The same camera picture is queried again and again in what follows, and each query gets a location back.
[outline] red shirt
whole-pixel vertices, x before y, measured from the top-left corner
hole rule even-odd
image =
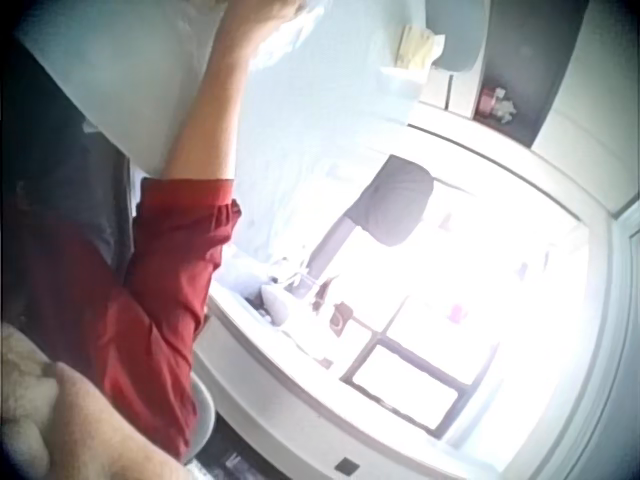
[[[231,187],[230,180],[144,180],[123,284],[73,225],[35,214],[18,220],[35,295],[30,335],[177,459],[197,415],[193,343],[240,216]]]

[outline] red sleeve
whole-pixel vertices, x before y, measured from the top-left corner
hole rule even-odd
[[[175,458],[196,412],[193,343],[222,246],[240,216],[229,180],[146,179],[134,221],[126,292],[109,301],[108,348],[98,348],[101,387],[114,406]]]

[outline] window pane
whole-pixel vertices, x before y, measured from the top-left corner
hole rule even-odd
[[[491,349],[476,331],[412,298],[404,304],[388,335],[467,385],[473,382]]]
[[[383,347],[376,347],[353,378],[388,405],[435,429],[458,393]]]

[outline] hand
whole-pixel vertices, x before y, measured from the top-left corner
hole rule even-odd
[[[304,4],[304,0],[229,0],[218,29],[218,40],[235,43],[254,53],[278,27],[295,18]]]

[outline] stuffed animal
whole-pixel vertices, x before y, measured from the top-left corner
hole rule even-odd
[[[2,441],[26,478],[187,480],[189,472],[109,404],[2,323]]]

